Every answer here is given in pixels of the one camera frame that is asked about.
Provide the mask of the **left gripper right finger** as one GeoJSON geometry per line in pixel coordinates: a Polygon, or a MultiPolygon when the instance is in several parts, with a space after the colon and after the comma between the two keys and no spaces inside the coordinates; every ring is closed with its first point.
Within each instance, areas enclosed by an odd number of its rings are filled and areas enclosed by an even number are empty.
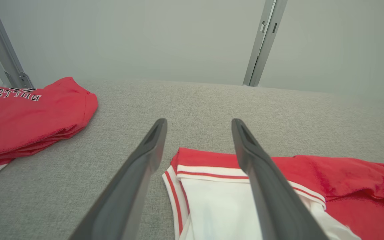
{"type": "Polygon", "coordinates": [[[239,167],[250,180],[263,240],[329,240],[246,124],[234,118],[231,129],[239,167]]]}

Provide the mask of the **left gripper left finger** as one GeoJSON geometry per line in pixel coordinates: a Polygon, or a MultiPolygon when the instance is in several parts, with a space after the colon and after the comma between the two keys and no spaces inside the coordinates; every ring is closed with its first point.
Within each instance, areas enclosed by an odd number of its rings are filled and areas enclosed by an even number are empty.
{"type": "Polygon", "coordinates": [[[127,158],[69,240],[136,240],[145,196],[159,168],[167,134],[160,118],[127,158]]]}

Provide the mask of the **red shirt white sleeves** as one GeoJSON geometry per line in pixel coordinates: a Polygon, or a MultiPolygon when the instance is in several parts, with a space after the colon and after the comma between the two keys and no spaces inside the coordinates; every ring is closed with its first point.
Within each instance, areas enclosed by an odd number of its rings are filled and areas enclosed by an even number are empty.
{"type": "MultiPolygon", "coordinates": [[[[384,240],[384,164],[274,157],[330,240],[384,240]]],[[[234,154],[180,148],[162,175],[175,240],[263,240],[248,176],[234,154]]]]}

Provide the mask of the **red Bulls jersey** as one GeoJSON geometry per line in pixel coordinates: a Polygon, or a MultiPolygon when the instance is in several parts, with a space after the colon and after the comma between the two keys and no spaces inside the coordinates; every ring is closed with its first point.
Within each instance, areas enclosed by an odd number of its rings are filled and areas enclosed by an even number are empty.
{"type": "Polygon", "coordinates": [[[0,171],[84,129],[97,96],[65,77],[44,88],[0,87],[0,171]]]}

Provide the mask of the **grey metal partition post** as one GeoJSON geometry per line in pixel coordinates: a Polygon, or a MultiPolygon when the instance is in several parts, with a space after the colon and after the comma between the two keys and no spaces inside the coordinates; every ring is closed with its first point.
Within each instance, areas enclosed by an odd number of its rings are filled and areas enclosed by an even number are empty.
{"type": "Polygon", "coordinates": [[[254,73],[252,75],[252,79],[250,82],[250,86],[256,87],[258,86],[260,79],[262,77],[263,70],[267,63],[270,51],[273,46],[273,42],[276,37],[276,33],[279,29],[285,8],[287,6],[288,0],[277,0],[276,6],[273,11],[273,15],[271,21],[267,27],[265,40],[262,44],[260,54],[258,56],[258,60],[254,69],[254,73]]]}
{"type": "Polygon", "coordinates": [[[252,52],[251,52],[247,70],[244,76],[244,81],[243,81],[244,86],[250,86],[252,75],[254,73],[254,69],[262,48],[262,44],[265,40],[267,27],[271,21],[273,11],[276,6],[276,2],[277,0],[265,0],[262,15],[257,28],[257,34],[255,36],[252,52]]]}

